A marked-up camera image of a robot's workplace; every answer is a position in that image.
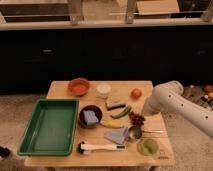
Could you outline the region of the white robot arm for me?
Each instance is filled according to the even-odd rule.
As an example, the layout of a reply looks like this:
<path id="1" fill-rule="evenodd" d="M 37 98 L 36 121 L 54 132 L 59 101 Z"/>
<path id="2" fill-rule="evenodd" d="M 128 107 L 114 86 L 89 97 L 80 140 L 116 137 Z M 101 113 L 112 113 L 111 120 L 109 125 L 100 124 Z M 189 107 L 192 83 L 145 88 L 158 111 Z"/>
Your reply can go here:
<path id="1" fill-rule="evenodd" d="M 178 81 L 158 84 L 146 98 L 142 113 L 155 115 L 163 109 L 182 115 L 206 135 L 213 138 L 213 111 L 201 107 L 187 99 L 182 94 L 183 86 Z"/>

